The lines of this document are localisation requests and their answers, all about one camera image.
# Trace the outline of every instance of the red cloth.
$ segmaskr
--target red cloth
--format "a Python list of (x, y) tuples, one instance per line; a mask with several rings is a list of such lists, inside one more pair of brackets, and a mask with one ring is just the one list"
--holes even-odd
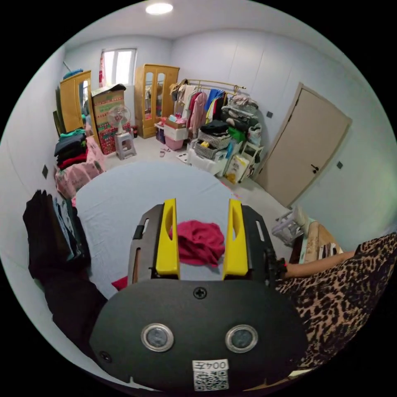
[(225, 253), (225, 239), (217, 224), (189, 220), (180, 223), (177, 232), (181, 262), (189, 265), (211, 265), (213, 268), (218, 266), (219, 259)]
[(79, 154), (76, 157), (68, 158), (65, 161), (62, 161), (59, 164), (59, 169), (64, 170), (65, 168), (69, 167), (70, 165), (76, 164), (76, 163), (83, 163), (84, 161), (87, 161), (87, 155), (88, 155), (88, 148), (85, 153)]
[(116, 288), (117, 291), (120, 291), (127, 286), (127, 283), (128, 283), (128, 277), (125, 276), (123, 278), (120, 278), (120, 280), (113, 281), (112, 286)]

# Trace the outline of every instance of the leopard print clothing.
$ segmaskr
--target leopard print clothing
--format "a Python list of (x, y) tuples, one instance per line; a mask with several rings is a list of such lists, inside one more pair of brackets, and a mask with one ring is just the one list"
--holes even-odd
[(309, 341), (298, 369), (323, 365), (356, 335), (383, 294), (396, 260), (397, 233), (391, 233), (360, 244), (352, 258), (332, 269), (278, 282), (276, 289), (290, 296)]

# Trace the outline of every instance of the green folded clothes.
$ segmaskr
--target green folded clothes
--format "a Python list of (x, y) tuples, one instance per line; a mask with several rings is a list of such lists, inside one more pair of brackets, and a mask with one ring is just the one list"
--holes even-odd
[(233, 128), (229, 127), (228, 132), (232, 138), (234, 138), (238, 143), (246, 141), (245, 133)]
[(74, 131), (69, 132), (67, 134), (61, 134), (59, 136), (59, 139), (61, 140), (61, 139), (69, 138), (70, 136), (79, 135), (79, 134), (85, 134), (85, 133), (86, 133), (86, 131), (84, 129), (78, 128), (78, 129), (75, 129)]

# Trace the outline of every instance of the person's arm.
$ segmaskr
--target person's arm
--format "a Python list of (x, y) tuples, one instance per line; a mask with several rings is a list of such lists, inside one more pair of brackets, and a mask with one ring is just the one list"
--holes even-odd
[(328, 269), (332, 269), (337, 264), (350, 259), (354, 256), (354, 251), (344, 252), (342, 254), (329, 256), (327, 258), (318, 259), (317, 261), (302, 263), (302, 264), (290, 264), (287, 263), (287, 272), (284, 274), (284, 278), (291, 277), (308, 277), (316, 273), (323, 272)]

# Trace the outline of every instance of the camera lens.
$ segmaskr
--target camera lens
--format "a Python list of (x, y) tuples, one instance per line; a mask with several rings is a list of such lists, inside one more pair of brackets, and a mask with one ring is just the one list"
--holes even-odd
[(227, 348), (234, 353), (246, 353), (258, 342), (258, 333), (250, 325), (237, 325), (230, 329), (225, 338)]
[(149, 324), (142, 330), (141, 341), (149, 350), (165, 352), (174, 344), (174, 335), (163, 324)]

